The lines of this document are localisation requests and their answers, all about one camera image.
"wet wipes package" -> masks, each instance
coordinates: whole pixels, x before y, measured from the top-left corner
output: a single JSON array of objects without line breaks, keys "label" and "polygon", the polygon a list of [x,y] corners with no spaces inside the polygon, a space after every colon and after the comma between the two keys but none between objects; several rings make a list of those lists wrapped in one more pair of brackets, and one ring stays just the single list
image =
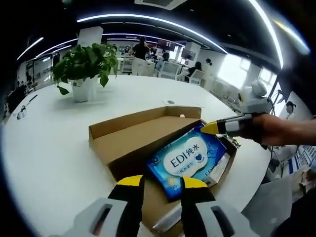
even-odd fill
[{"label": "wet wipes package", "polygon": [[159,150],[147,162],[149,169],[162,183],[168,199],[180,195],[180,177],[206,179],[226,152],[216,136],[201,133],[203,126],[195,126]]}]

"white chair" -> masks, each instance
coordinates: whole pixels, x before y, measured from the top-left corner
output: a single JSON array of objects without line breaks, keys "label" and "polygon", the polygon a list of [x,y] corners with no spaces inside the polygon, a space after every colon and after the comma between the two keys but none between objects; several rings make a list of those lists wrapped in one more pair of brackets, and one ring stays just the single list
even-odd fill
[{"label": "white chair", "polygon": [[189,83],[201,86],[201,79],[203,78],[205,72],[200,70],[195,70],[192,76],[189,77]]},{"label": "white chair", "polygon": [[132,64],[134,57],[124,57],[121,65],[121,73],[132,73]]},{"label": "white chair", "polygon": [[161,70],[158,72],[159,78],[168,78],[177,80],[180,65],[176,63],[163,62]]}]

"desk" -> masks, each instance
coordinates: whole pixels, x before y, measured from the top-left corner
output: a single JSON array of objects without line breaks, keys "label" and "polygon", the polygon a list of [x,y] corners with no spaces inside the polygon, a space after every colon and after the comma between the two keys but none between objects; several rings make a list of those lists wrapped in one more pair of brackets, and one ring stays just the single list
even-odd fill
[{"label": "desk", "polygon": [[[71,91],[69,84],[63,86]],[[43,237],[63,234],[76,214],[113,188],[89,148],[89,125],[162,107],[168,99],[201,106],[205,121],[235,115],[202,87],[154,77],[110,76],[105,88],[97,84],[98,99],[86,103],[74,103],[72,93],[63,96],[52,85],[28,95],[14,112],[36,94],[28,117],[11,116],[3,128],[3,165],[18,209]],[[242,146],[216,198],[241,212],[260,186],[270,153],[253,141],[238,140]],[[151,236],[142,225],[141,236]]]}]

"cardboard box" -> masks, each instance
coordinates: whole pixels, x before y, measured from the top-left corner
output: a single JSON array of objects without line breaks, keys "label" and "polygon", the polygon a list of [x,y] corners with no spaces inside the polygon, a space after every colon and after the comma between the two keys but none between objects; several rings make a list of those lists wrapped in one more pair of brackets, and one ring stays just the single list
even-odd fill
[{"label": "cardboard box", "polygon": [[[162,107],[114,118],[89,127],[90,147],[109,169],[114,182],[128,176],[145,175],[142,222],[153,232],[153,226],[176,207],[179,201],[168,202],[160,183],[151,176],[146,160],[157,150],[199,124],[200,115],[201,108]],[[211,188],[215,196],[232,166],[236,152],[236,147],[232,143],[225,138],[220,140],[228,149],[227,153],[231,158],[221,180]],[[162,236],[177,237],[182,232],[182,224],[178,222]]]}]

